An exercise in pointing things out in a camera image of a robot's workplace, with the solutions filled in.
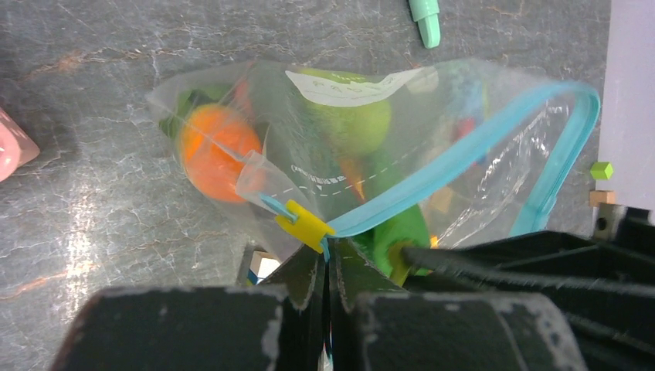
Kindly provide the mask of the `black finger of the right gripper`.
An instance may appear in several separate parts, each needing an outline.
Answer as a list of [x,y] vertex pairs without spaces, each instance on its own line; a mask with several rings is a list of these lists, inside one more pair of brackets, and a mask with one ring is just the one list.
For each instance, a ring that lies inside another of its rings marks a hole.
[[590,370],[654,368],[654,233],[594,240],[543,231],[460,250],[405,247],[427,291],[518,291],[549,298]]

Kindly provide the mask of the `green toy pear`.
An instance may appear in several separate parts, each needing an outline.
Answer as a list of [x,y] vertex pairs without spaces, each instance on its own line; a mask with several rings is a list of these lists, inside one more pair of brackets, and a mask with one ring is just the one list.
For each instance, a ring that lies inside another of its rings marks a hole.
[[338,155],[364,156],[381,146],[392,107],[378,83],[344,71],[303,68],[299,74],[294,84]]

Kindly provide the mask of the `pink plastic basket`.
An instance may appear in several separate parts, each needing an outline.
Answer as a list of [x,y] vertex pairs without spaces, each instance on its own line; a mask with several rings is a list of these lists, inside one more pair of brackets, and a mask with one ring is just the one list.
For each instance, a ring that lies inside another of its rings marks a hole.
[[39,153],[37,144],[1,109],[1,181]]

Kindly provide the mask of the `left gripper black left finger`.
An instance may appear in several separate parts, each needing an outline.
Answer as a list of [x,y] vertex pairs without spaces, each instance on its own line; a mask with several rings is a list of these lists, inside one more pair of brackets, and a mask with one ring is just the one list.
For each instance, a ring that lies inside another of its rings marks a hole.
[[324,258],[302,247],[253,286],[105,288],[52,369],[316,370],[324,277]]

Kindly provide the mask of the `light green toy bean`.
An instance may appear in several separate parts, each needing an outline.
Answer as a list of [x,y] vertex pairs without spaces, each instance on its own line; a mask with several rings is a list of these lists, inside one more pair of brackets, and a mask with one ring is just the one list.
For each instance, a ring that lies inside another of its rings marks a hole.
[[[382,194],[403,180],[397,165],[384,152],[364,162],[374,176],[362,184],[365,201]],[[404,247],[429,248],[429,231],[419,206],[414,205],[376,227],[353,237],[356,247],[398,286],[414,273],[402,257]]]

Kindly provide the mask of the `orange green toy mango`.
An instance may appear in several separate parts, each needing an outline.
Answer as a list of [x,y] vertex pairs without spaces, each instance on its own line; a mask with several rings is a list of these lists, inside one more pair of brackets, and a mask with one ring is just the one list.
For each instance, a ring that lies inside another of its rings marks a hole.
[[220,203],[241,204],[236,183],[250,152],[260,154],[258,134],[238,108],[232,88],[219,84],[185,90],[172,112],[159,121],[193,186]]

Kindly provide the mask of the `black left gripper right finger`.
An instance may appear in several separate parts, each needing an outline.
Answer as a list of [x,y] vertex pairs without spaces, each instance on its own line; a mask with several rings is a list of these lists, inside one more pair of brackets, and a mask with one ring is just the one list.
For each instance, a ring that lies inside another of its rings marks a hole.
[[336,370],[584,370],[561,311],[544,295],[409,292],[349,242],[329,245]]

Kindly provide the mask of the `clear zip top bag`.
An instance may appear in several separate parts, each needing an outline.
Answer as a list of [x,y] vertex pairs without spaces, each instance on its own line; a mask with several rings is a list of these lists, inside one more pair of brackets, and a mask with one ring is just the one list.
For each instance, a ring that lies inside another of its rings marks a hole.
[[147,102],[190,183],[281,260],[291,201],[369,249],[541,230],[600,112],[587,84],[472,59],[373,76],[255,60]]

